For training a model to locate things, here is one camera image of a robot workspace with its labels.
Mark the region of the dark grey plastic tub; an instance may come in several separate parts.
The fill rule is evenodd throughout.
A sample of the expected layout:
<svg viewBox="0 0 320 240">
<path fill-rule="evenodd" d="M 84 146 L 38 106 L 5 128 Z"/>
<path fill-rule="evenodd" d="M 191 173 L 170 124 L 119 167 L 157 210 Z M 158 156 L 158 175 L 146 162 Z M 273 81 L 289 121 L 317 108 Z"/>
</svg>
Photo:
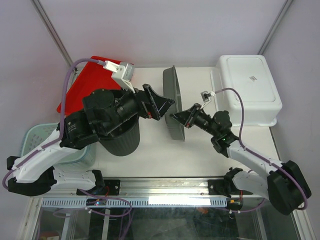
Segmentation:
<svg viewBox="0 0 320 240">
<path fill-rule="evenodd" d="M 164 118 L 171 138 L 175 141 L 185 141 L 184 127 L 174 120 L 171 115 L 183 110 L 181 90 L 176 67 L 173 65 L 162 73 L 163 96 L 175 101 L 165 113 Z"/>
</svg>

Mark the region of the black ribbed bucket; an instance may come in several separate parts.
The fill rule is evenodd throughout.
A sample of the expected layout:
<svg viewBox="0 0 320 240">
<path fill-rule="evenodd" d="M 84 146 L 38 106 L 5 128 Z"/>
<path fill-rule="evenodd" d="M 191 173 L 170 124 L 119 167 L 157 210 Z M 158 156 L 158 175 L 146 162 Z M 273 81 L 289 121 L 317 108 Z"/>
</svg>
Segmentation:
<svg viewBox="0 0 320 240">
<path fill-rule="evenodd" d="M 132 154 L 140 144 L 139 116 L 131 117 L 109 135 L 101 137 L 99 143 L 114 156 Z"/>
</svg>

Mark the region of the large white plastic container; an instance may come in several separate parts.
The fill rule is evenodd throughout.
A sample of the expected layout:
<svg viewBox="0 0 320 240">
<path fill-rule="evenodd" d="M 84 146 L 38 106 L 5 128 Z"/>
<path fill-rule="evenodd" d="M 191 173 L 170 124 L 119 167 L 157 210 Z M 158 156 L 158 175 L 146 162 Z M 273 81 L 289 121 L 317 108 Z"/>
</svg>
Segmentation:
<svg viewBox="0 0 320 240">
<path fill-rule="evenodd" d="M 272 127 L 283 107 L 262 55 L 222 55 L 210 72 L 217 111 L 228 111 L 233 126 Z"/>
</svg>

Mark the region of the light blue perforated basket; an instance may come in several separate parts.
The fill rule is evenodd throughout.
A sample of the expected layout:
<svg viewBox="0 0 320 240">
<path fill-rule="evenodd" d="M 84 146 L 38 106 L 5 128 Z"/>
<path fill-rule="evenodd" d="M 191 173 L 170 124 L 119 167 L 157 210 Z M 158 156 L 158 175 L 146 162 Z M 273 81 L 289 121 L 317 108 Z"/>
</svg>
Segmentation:
<svg viewBox="0 0 320 240">
<path fill-rule="evenodd" d="M 31 152 L 40 145 L 57 128 L 57 123 L 44 123 L 31 127 L 24 135 L 20 156 Z M 96 145 L 91 144 L 71 155 L 62 158 L 55 165 L 63 169 L 86 169 L 94 165 L 96 161 Z"/>
</svg>

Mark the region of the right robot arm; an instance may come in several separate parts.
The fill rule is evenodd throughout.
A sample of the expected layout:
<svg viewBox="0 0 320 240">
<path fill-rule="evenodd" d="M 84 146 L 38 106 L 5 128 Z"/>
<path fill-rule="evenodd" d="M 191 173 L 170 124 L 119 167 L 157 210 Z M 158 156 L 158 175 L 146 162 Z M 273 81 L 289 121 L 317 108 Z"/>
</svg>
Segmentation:
<svg viewBox="0 0 320 240">
<path fill-rule="evenodd" d="M 237 191 L 247 191 L 268 200 L 281 214 L 304 210 L 312 195 L 299 166 L 293 161 L 282 162 L 254 152 L 233 134 L 228 111 L 217 111 L 213 116 L 196 103 L 188 110 L 171 117 L 186 128 L 196 126 L 209 133 L 217 153 L 247 166 L 251 171 L 230 168 L 214 190 L 226 197 Z"/>
</svg>

